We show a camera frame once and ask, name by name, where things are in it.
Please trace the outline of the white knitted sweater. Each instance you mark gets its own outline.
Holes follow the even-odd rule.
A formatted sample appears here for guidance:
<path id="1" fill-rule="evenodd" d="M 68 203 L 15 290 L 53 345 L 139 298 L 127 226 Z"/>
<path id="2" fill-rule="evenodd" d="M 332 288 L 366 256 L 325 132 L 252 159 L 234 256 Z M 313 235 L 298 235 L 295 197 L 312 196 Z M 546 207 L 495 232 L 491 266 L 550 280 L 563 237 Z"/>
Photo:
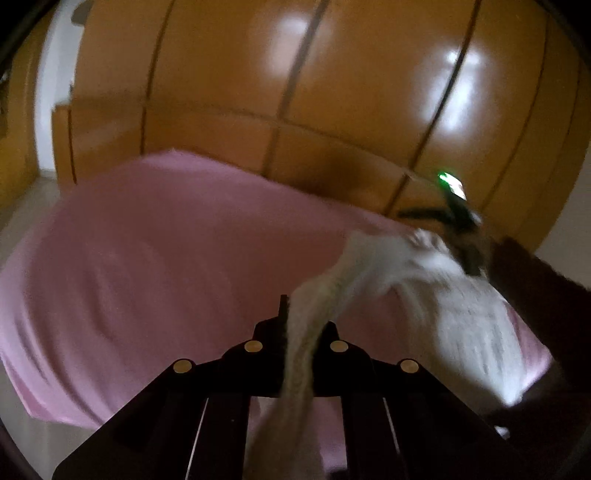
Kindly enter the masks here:
<path id="1" fill-rule="evenodd" d="M 349 236 L 329 270 L 294 291 L 287 315 L 287 354 L 280 398 L 266 408 L 245 459 L 246 479 L 290 479 L 322 471 L 308 432 L 312 355 L 322 329 L 356 302 L 396 290 L 412 354 L 478 413 L 511 407 L 526 391 L 526 365 L 509 305 L 481 276 L 465 274 L 438 235 Z"/>

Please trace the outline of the pink bed cover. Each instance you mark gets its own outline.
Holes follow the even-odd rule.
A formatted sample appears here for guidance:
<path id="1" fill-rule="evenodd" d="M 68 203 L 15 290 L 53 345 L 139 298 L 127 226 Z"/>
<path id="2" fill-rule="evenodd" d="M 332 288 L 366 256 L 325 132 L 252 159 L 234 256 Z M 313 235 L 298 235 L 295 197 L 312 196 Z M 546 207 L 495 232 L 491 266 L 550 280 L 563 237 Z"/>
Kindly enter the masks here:
<path id="1" fill-rule="evenodd" d="M 76 187 L 1 270 L 1 386 L 11 435 L 44 478 L 172 361 L 245 339 L 283 293 L 383 216 L 187 152 Z"/>

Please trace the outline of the wooden wardrobe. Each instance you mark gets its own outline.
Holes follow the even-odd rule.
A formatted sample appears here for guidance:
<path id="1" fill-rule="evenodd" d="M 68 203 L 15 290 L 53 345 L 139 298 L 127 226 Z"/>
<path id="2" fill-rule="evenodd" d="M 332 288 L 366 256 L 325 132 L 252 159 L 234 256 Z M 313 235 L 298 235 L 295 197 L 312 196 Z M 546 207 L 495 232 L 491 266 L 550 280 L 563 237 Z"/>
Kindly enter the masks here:
<path id="1" fill-rule="evenodd" d="M 533 1 L 93 1 L 55 109 L 70 186 L 171 148 L 394 217 L 458 178 L 537 249 L 590 139 L 590 72 Z"/>

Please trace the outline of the wooden shelf unit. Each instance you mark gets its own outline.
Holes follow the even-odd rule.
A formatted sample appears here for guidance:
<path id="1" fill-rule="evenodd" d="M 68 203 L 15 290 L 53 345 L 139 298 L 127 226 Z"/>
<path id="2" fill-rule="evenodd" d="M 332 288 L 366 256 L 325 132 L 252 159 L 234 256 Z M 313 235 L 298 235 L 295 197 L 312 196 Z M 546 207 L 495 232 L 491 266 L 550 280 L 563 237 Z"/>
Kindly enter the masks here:
<path id="1" fill-rule="evenodd" d="M 37 72 L 49 28 L 43 19 L 16 52 L 8 80 L 7 128 L 1 136 L 1 207 L 19 198 L 39 172 L 34 140 Z"/>

